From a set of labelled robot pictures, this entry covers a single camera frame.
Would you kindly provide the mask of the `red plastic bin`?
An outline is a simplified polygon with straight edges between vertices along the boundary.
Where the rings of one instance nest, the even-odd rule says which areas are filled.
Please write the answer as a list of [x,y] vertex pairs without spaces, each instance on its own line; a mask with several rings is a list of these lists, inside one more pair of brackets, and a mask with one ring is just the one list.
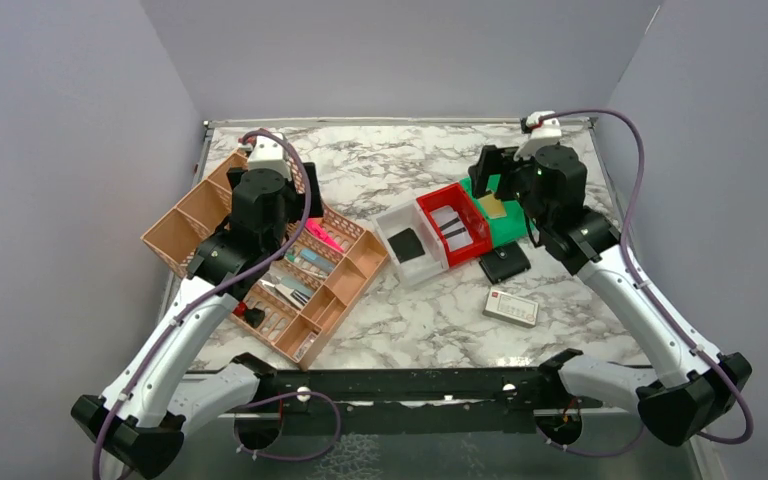
[[459,183],[422,195],[417,202],[434,235],[442,242],[449,268],[493,249],[487,220]]

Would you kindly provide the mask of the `peach plastic desk organizer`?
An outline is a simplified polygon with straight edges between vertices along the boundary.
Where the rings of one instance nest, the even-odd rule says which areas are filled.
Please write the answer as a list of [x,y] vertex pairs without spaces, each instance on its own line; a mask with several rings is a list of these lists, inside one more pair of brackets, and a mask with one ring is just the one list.
[[[227,173],[247,163],[246,152],[234,150],[143,234],[177,277],[185,276],[197,246],[230,214]],[[316,222],[328,238],[304,228],[229,317],[302,370],[312,366],[388,261],[371,231],[330,206]]]

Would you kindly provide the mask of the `green plastic bin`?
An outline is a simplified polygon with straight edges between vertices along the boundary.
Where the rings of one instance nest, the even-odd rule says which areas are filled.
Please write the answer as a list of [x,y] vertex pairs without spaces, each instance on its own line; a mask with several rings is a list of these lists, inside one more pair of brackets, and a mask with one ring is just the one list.
[[515,201],[497,200],[493,193],[499,183],[500,176],[492,175],[487,182],[487,192],[484,197],[472,196],[471,180],[462,178],[459,184],[476,209],[482,214],[488,224],[493,247],[504,246],[527,236],[527,228],[535,230],[533,224],[526,218],[522,207]]

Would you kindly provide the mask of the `white plastic bin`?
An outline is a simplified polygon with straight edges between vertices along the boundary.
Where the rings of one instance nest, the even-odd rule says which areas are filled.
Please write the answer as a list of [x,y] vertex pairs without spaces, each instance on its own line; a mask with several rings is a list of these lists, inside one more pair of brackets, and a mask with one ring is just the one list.
[[441,240],[416,200],[376,214],[372,224],[404,286],[415,286],[449,267]]

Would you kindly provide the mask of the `black leather card holder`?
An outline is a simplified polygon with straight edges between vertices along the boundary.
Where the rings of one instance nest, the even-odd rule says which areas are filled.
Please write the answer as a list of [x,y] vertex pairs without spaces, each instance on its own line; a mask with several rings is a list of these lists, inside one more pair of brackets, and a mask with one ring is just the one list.
[[500,284],[532,267],[529,258],[517,242],[496,247],[481,255],[479,266],[492,285]]

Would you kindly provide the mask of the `white card box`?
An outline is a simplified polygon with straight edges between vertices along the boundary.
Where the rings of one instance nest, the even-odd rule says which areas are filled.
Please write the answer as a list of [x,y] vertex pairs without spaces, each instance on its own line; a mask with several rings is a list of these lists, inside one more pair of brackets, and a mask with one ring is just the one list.
[[512,325],[531,328],[537,324],[539,305],[523,297],[518,297],[502,290],[491,288],[482,314]]

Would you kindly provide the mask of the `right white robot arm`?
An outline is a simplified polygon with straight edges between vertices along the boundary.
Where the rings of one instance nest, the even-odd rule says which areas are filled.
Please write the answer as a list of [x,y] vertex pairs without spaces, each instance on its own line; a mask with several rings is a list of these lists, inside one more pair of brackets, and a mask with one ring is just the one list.
[[610,219],[586,205],[588,170],[572,148],[544,146],[522,159],[513,147],[486,145],[468,174],[475,198],[497,177],[493,195],[523,209],[533,243],[602,299],[650,362],[647,369],[632,368],[568,349],[540,366],[537,393],[545,404],[601,401],[637,415],[662,443],[680,446],[742,402],[752,373],[748,360],[722,353],[690,326]]

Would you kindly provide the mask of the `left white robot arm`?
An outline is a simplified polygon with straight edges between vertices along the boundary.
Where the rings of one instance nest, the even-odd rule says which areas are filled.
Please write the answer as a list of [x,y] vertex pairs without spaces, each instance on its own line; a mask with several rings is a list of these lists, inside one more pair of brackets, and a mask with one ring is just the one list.
[[72,407],[72,418],[94,442],[95,479],[102,476],[104,455],[123,464],[124,476],[153,479],[171,465],[189,433],[225,409],[243,403],[258,411],[273,401],[273,382],[244,366],[222,369],[187,396],[176,392],[217,326],[298,239],[289,225],[323,214],[311,162],[302,165],[302,192],[269,168],[234,167],[227,177],[231,210],[195,248],[165,317],[101,394],[82,395]]

